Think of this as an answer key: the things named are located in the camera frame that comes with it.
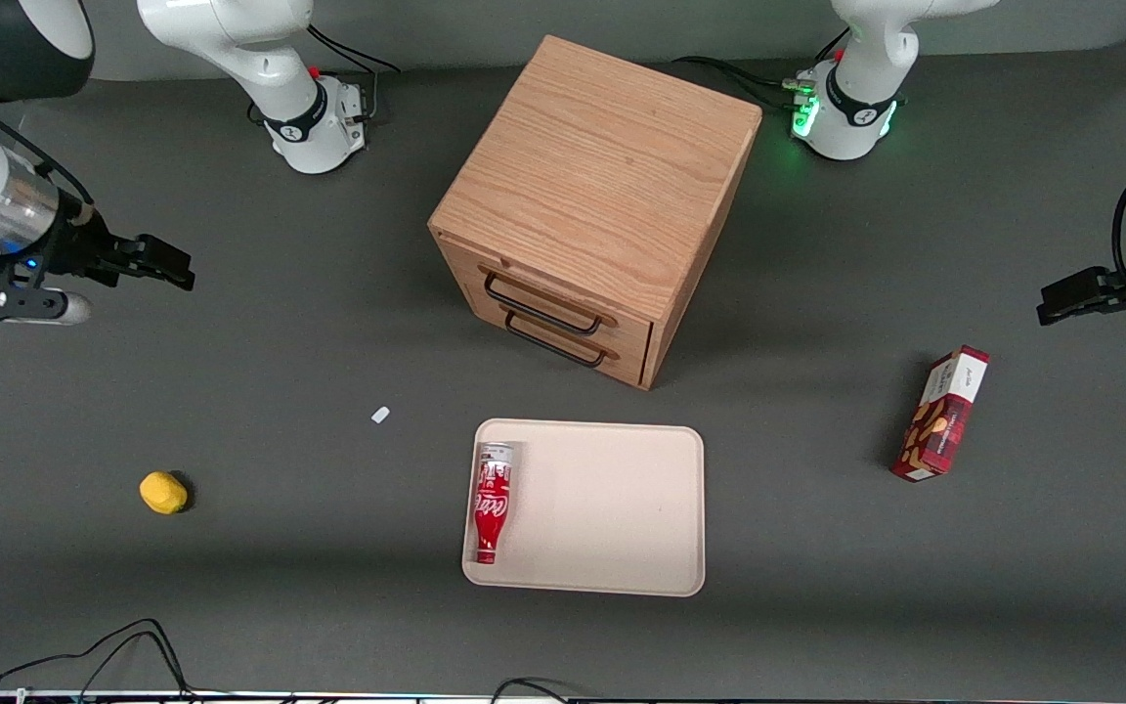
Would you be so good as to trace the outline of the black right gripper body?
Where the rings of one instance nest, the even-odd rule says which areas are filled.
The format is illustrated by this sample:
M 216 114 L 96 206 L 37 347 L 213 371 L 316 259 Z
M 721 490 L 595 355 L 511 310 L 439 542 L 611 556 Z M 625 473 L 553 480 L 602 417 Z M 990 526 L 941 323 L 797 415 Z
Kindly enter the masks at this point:
M 43 275 L 72 276 L 102 286 L 120 280 L 122 239 L 93 206 L 60 214 L 41 249 Z

